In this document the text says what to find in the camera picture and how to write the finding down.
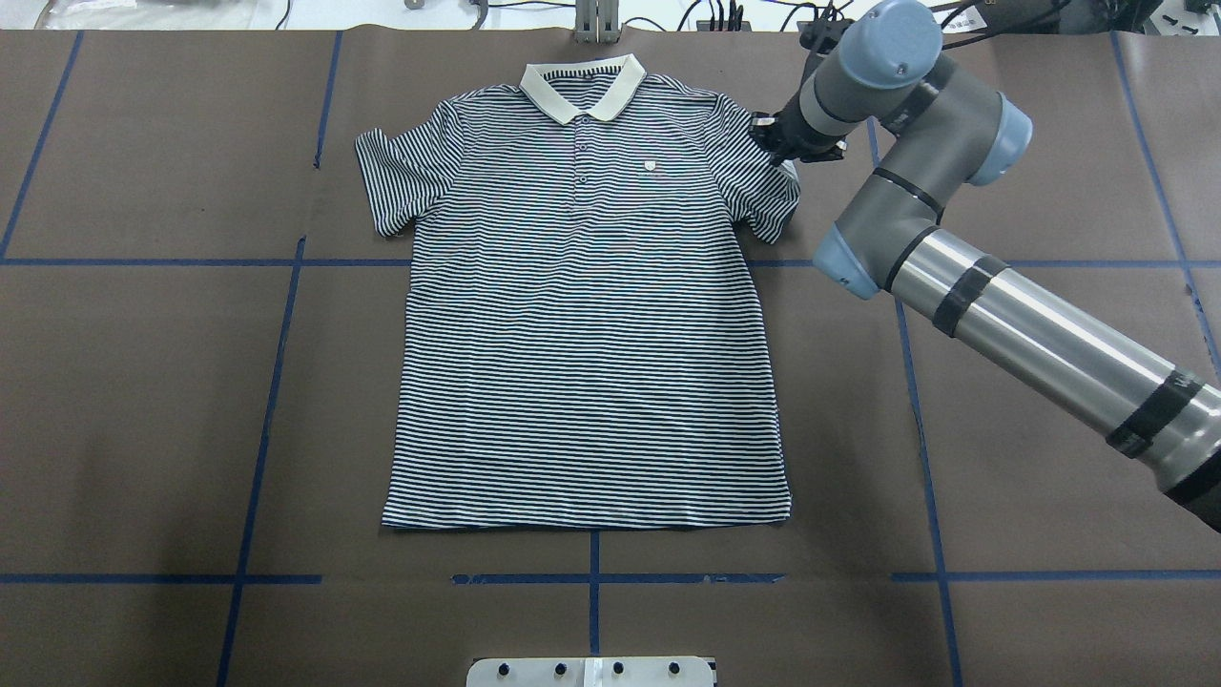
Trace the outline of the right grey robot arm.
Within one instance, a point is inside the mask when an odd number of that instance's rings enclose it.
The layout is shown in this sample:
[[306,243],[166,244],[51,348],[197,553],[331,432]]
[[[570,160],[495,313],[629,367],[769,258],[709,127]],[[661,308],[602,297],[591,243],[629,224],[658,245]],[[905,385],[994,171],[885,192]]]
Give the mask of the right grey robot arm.
[[[780,159],[880,160],[813,256],[894,297],[1099,434],[1219,527],[1219,339],[1140,122],[1123,33],[943,35],[919,1],[799,31],[805,61],[757,139]],[[1205,361],[1175,364],[1038,286],[1037,268],[1166,268]]]

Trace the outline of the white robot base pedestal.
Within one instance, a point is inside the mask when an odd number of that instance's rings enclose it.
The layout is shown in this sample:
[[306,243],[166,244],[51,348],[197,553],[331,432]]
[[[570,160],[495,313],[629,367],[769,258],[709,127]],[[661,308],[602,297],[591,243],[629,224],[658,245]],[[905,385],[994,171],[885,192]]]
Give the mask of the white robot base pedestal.
[[706,656],[488,656],[466,686],[716,686]]

